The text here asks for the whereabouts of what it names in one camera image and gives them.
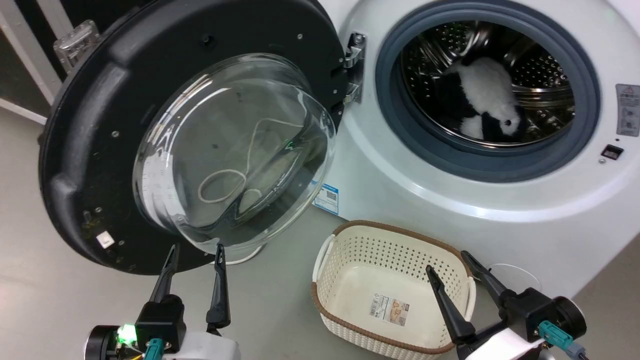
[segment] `brown basket rim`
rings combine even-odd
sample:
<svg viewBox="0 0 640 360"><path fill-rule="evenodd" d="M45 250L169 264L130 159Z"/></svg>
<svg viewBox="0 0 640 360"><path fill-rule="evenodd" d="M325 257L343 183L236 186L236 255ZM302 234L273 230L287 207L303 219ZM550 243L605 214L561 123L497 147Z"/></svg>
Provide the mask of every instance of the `brown basket rim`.
<svg viewBox="0 0 640 360"><path fill-rule="evenodd" d="M373 222L373 221L366 221L366 220L354 220L354 221L349 221L346 222L340 226L338 226L338 228L336 228L336 230L334 230L333 235L338 235L341 232L343 232L345 229L349 228L349 227L353 227L353 226L368 226L368 227L375 227L377 229L382 229L382 230L387 230L387 231L391 231L393 233L397 233L397 234L402 234L402 235L406 235L409 236L411 238L415 238L421 241L424 241L426 243L430 243L434 246L440 247L452 254L454 254L456 257L458 257L458 259L460 259L460 262L462 263L462 265L465 267L465 270L467 271L467 275L471 276L471 271L469 270L467 264L465 264L464 260L462 260L462 256L460 256L460 251L455 249L454 247L445 244L441 241L438 241L436 239L432 239L428 236L419 234L419 233L415 233L413 231L409 231L406 229L402 229L400 227L396 227L396 226L392 226L392 225L387 225L387 224L381 224L379 222ZM349 330L355 331L361 335L367 336L368 338L372 338L374 340L378 340L382 343L386 343L395 347L399 347L399 348L404 348L407 349L409 351L413 351L413 352L419 352L421 354L427 354L427 355L438 355L438 354L444 354L448 351L450 351L451 349L453 349L454 345L453 343L448 343L443 347L439 347L439 348L426 348L426 347L418 347L412 344L407 344L407 343L403 343L402 341L396 341L384 336L380 336L377 335L371 331L367 331L361 327L355 326L352 323L346 322L343 319L331 314L327 309L324 308L324 306L320 303L320 298L318 297L318 292L317 292L317 284L316 282L312 282L311 283L311 297L314 299L314 304L316 305L316 308L318 309L318 311L320 311L320 313L325 316L327 319L346 327Z"/></svg>

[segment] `metal bracket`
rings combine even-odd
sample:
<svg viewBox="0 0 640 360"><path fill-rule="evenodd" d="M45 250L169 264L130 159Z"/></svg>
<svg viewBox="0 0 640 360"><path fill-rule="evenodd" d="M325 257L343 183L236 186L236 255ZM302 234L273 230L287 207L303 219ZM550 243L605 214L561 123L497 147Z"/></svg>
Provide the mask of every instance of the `metal bracket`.
<svg viewBox="0 0 640 360"><path fill-rule="evenodd" d="M362 99L362 78L364 74L364 59L367 37L360 33L352 33L347 46L347 53L344 57L344 68L347 69L349 84L347 94L342 101L360 102Z"/></svg>
<svg viewBox="0 0 640 360"><path fill-rule="evenodd" d="M53 50L67 74L71 73L80 59L98 44L99 37L95 22L86 20L65 37L53 43Z"/></svg>

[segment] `basket handle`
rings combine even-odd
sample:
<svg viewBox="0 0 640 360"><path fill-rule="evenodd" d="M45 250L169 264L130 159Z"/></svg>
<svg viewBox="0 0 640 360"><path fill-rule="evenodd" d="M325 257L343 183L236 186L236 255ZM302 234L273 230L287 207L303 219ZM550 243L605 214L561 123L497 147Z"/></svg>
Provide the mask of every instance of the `basket handle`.
<svg viewBox="0 0 640 360"><path fill-rule="evenodd" d="M313 282L316 282L317 278L322 273L324 262L326 261L325 257L327 254L329 254L329 251L331 251L331 248L333 247L333 239L335 239L335 234L329 235L329 237L327 237L327 239L320 247L320 251L318 252L318 256L316 258L316 264L314 265L314 272L311 275L311 281Z"/></svg>
<svg viewBox="0 0 640 360"><path fill-rule="evenodd" d="M465 311L465 320L470 322L471 316L476 308L476 280L469 277L469 299L467 300L467 310Z"/></svg>

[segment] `barcode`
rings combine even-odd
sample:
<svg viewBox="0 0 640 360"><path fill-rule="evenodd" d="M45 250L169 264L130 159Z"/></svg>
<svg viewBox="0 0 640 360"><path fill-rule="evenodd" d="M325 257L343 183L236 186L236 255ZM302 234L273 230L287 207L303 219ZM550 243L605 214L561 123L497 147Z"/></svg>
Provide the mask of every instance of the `barcode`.
<svg viewBox="0 0 640 360"><path fill-rule="evenodd" d="M378 310L378 298L374 297L369 308L369 315L376 316L376 310Z"/></svg>

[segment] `basket bottom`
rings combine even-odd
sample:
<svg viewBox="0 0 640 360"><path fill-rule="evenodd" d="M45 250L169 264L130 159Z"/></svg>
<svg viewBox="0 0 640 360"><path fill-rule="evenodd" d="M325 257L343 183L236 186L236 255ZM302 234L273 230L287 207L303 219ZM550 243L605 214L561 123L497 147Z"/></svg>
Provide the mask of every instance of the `basket bottom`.
<svg viewBox="0 0 640 360"><path fill-rule="evenodd" d="M392 340L426 348L439 348L451 342L442 314L431 287L421 281L393 270L352 263L346 265L335 281L337 288L325 304L333 315ZM408 310L404 326L383 320L380 314L384 304L393 307L396 302Z"/></svg>

